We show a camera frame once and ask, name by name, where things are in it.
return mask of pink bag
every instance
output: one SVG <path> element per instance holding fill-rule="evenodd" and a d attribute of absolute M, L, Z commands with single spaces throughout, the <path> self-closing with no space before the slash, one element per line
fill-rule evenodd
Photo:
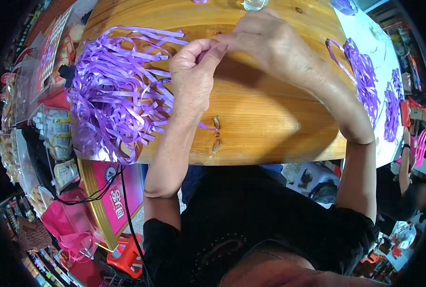
<path fill-rule="evenodd" d="M 83 199 L 83 191 L 76 188 L 59 196 L 64 201 Z M 70 260 L 86 262 L 96 250 L 95 227 L 89 219 L 85 204 L 66 205 L 55 200 L 41 216 L 46 229 L 58 240 L 58 245 L 69 254 Z"/>

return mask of wooden table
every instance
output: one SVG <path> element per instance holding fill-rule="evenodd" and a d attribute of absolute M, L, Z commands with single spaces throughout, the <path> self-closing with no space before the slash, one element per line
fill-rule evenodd
<path fill-rule="evenodd" d="M 211 38 L 232 31 L 246 13 L 241 3 L 240 0 L 210 0 L 206 4 L 190 0 L 114 0 L 113 4 L 112 0 L 99 0 L 83 38 L 95 39 L 113 26 L 182 30 L 187 41 Z M 328 38 L 339 43 L 346 40 L 329 0 L 270 0 L 268 7 L 288 21 L 331 64 L 333 72 L 355 90 L 352 81 L 331 60 L 325 45 Z M 181 49 L 172 43 L 163 47 L 170 52 Z M 348 66 L 341 52 L 335 54 Z M 168 61 L 150 65 L 168 71 Z M 214 79 L 210 109 L 202 121 L 214 127 L 213 117 L 218 116 L 220 129 L 218 132 L 197 129 L 190 164 L 273 164 L 345 157 L 346 140 L 325 107 L 306 91 L 262 72 L 250 56 L 242 52 L 227 53 Z M 154 142 L 137 147 L 138 162 L 151 162 L 160 137 L 154 134 Z"/>

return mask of white table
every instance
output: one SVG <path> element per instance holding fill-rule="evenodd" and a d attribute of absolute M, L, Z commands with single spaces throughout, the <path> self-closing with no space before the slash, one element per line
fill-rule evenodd
<path fill-rule="evenodd" d="M 359 52 L 368 54 L 371 57 L 374 71 L 379 81 L 376 83 L 376 89 L 381 104 L 379 106 L 376 129 L 374 130 L 376 142 L 378 142 L 376 148 L 376 167 L 378 168 L 394 160 L 395 154 L 399 150 L 399 142 L 403 136 L 403 127 L 400 120 L 400 126 L 398 127 L 396 135 L 397 140 L 393 143 L 384 140 L 384 125 L 386 118 L 384 92 L 387 88 L 387 83 L 392 80 L 392 70 L 399 68 L 398 59 L 396 58 L 390 37 L 363 11 L 359 10 L 358 13 L 353 16 L 346 16 L 337 9 L 334 9 L 334 11 L 336 11 L 337 17 L 341 22 L 346 38 L 352 38 Z"/>

